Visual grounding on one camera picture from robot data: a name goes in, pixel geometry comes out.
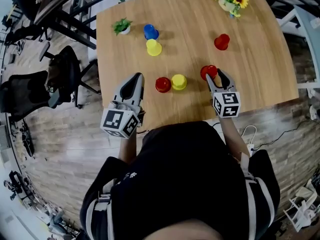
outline red cup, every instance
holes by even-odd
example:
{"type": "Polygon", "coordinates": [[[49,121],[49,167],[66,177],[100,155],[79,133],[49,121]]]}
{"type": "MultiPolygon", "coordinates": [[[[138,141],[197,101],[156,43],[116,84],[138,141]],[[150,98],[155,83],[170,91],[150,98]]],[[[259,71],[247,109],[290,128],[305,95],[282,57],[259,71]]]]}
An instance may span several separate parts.
{"type": "Polygon", "coordinates": [[[200,75],[203,80],[207,81],[206,74],[208,74],[212,79],[218,74],[218,69],[214,65],[204,66],[201,68],[200,75]]]}
{"type": "Polygon", "coordinates": [[[155,81],[155,88],[160,93],[166,93],[171,89],[171,81],[166,77],[160,77],[155,81]]]}
{"type": "Polygon", "coordinates": [[[221,34],[214,40],[214,45],[220,51],[224,51],[228,48],[230,37],[227,34],[221,34]]]}

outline cable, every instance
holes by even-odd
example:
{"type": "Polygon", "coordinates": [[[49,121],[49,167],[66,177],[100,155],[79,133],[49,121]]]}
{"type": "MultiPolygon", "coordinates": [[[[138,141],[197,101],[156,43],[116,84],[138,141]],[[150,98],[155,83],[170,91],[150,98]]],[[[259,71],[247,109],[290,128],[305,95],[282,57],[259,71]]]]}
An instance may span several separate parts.
{"type": "Polygon", "coordinates": [[[257,133],[257,127],[255,127],[254,125],[247,125],[247,126],[244,128],[244,131],[243,131],[243,133],[242,133],[242,135],[241,135],[241,138],[244,136],[244,134],[245,134],[245,132],[246,132],[246,129],[247,129],[248,127],[253,127],[253,128],[255,129],[254,135],[253,135],[253,137],[252,137],[252,139],[251,139],[251,141],[250,141],[250,144],[252,144],[252,141],[254,140],[254,137],[256,136],[256,133],[257,133]]]}
{"type": "Polygon", "coordinates": [[[143,130],[143,131],[137,132],[136,134],[144,134],[146,132],[150,132],[150,131],[149,130],[143,130]]]}
{"type": "Polygon", "coordinates": [[[220,124],[219,122],[216,122],[214,125],[212,125],[212,127],[215,127],[216,125],[220,124]]]}
{"type": "Polygon", "coordinates": [[[258,148],[253,149],[253,151],[259,150],[262,146],[272,145],[273,143],[275,143],[276,141],[278,141],[285,133],[294,132],[295,130],[298,130],[299,127],[300,127],[303,123],[312,121],[312,122],[316,123],[317,125],[320,125],[320,123],[318,123],[318,122],[316,122],[316,121],[313,121],[313,120],[310,120],[309,117],[306,117],[306,118],[307,118],[307,120],[301,121],[296,128],[291,129],[291,130],[286,130],[286,131],[284,131],[277,139],[275,139],[275,140],[273,140],[273,141],[271,141],[271,142],[268,142],[268,143],[263,143],[263,144],[261,144],[258,148]]]}

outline power strip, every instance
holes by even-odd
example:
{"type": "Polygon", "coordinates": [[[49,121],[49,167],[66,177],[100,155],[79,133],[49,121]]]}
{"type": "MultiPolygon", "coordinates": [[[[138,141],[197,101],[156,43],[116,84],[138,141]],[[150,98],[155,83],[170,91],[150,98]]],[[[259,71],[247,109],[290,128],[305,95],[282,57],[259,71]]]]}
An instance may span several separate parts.
{"type": "Polygon", "coordinates": [[[254,152],[255,145],[254,144],[247,144],[246,147],[249,150],[250,157],[252,157],[252,153],[254,152]]]}

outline chair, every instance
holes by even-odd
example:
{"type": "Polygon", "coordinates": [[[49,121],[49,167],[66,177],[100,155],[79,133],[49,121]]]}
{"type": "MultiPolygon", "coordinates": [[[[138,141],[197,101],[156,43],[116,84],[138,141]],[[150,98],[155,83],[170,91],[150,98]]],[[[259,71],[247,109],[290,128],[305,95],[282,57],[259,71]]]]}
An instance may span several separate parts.
{"type": "Polygon", "coordinates": [[[308,227],[312,224],[312,219],[319,212],[320,204],[316,206],[315,201],[318,197],[317,191],[312,185],[312,180],[309,179],[306,186],[301,187],[295,194],[295,198],[290,199],[291,206],[289,209],[283,210],[284,214],[288,217],[292,223],[294,229],[299,232],[303,227],[308,227]],[[301,205],[297,205],[297,198],[304,198],[301,201],[301,205]],[[296,213],[291,217],[293,210],[296,210],[296,213]]]}
{"type": "Polygon", "coordinates": [[[48,41],[50,41],[50,38],[48,38],[47,29],[43,27],[39,27],[34,24],[30,24],[27,27],[23,26],[23,22],[21,25],[21,28],[17,29],[15,32],[10,31],[4,41],[4,45],[10,46],[10,45],[16,45],[15,43],[20,40],[36,40],[38,37],[42,37],[42,35],[45,34],[45,37],[48,41]]]}
{"type": "MultiPolygon", "coordinates": [[[[54,58],[55,56],[48,52],[50,48],[50,42],[47,42],[44,46],[42,52],[40,53],[39,60],[42,61],[44,57],[47,57],[49,59],[54,58]]],[[[73,93],[74,98],[72,99],[72,102],[74,102],[74,106],[78,109],[81,109],[83,105],[78,104],[78,88],[79,86],[82,86],[86,89],[88,89],[91,92],[94,92],[95,94],[101,94],[101,90],[95,90],[91,86],[87,85],[85,82],[83,82],[81,79],[82,77],[91,69],[93,65],[98,65],[98,60],[94,59],[92,60],[89,65],[84,69],[80,70],[79,60],[74,52],[74,50],[71,48],[71,46],[66,46],[62,51],[59,53],[60,56],[65,60],[65,67],[63,70],[66,70],[66,76],[67,76],[67,82],[63,89],[60,89],[60,96],[63,95],[66,99],[73,93]]]]}
{"type": "Polygon", "coordinates": [[[10,113],[12,120],[18,122],[39,108],[55,108],[58,102],[53,102],[45,88],[47,76],[47,71],[10,76],[0,86],[0,111],[10,113]]]}

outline person's arm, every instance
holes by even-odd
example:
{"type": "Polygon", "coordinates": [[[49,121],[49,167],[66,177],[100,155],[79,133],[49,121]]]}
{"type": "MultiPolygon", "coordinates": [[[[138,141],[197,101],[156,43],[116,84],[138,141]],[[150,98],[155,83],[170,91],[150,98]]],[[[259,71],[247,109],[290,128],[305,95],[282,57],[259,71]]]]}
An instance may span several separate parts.
{"type": "Polygon", "coordinates": [[[219,117],[219,121],[224,135],[225,144],[228,146],[231,155],[238,161],[241,161],[241,153],[250,157],[247,145],[241,138],[232,118],[219,117]]]}
{"type": "Polygon", "coordinates": [[[133,131],[129,139],[122,138],[119,151],[119,159],[131,164],[137,157],[137,131],[133,131]]]}

